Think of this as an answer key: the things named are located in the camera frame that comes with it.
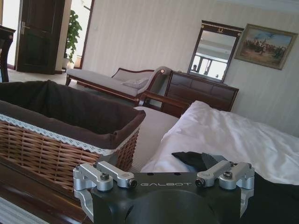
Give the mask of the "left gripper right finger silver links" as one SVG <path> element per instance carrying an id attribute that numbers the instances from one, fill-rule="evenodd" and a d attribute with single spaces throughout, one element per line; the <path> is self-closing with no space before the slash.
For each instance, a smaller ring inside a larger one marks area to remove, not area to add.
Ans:
<path id="1" fill-rule="evenodd" d="M 254 167 L 246 162 L 233 163 L 220 155 L 202 153 L 201 158 L 207 170 L 197 173 L 196 186 L 211 187 L 218 179 L 222 189 L 241 188 L 240 215 L 242 216 L 247 209 L 249 198 L 254 195 Z"/>

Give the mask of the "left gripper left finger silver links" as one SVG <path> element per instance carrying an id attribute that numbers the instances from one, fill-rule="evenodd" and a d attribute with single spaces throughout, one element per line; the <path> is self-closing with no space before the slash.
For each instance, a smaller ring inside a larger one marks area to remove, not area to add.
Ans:
<path id="1" fill-rule="evenodd" d="M 95 165 L 83 163 L 73 169 L 73 192 L 79 199 L 81 208 L 88 217 L 93 217 L 93 199 L 89 189 L 107 192 L 114 184 L 120 188 L 133 189 L 137 180 L 133 173 L 123 171 L 114 165 L 99 161 Z"/>

